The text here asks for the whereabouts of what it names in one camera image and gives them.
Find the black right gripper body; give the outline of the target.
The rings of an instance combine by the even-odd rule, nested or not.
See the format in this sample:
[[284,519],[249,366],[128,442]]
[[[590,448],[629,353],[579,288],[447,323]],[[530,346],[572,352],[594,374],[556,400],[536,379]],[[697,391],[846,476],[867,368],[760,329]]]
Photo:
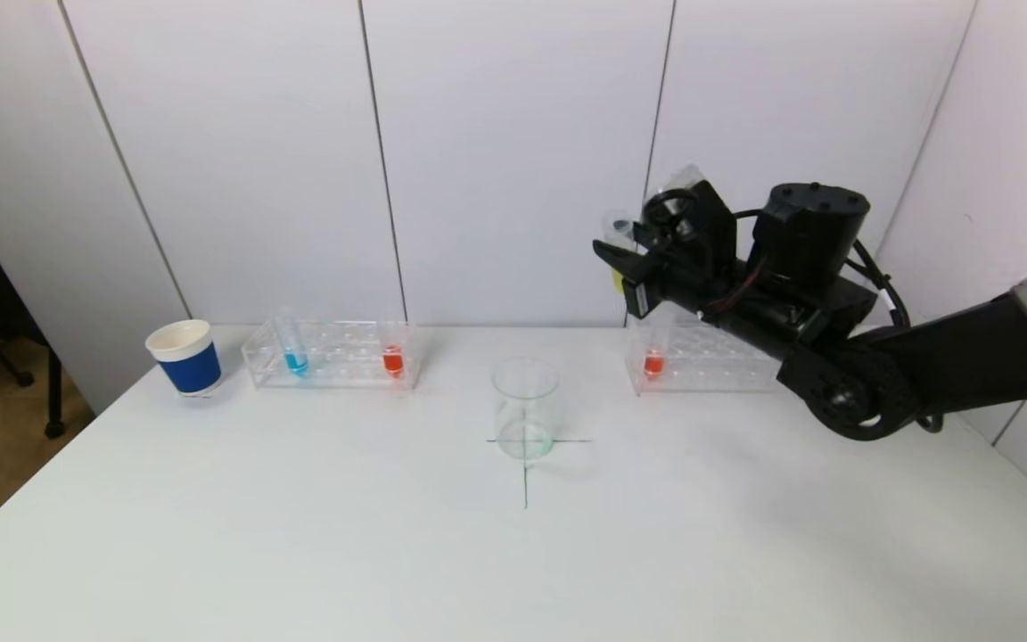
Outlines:
[[710,326],[724,325],[751,277],[745,260],[701,249],[648,249],[653,275],[644,284],[622,287],[627,313],[648,318],[668,303]]

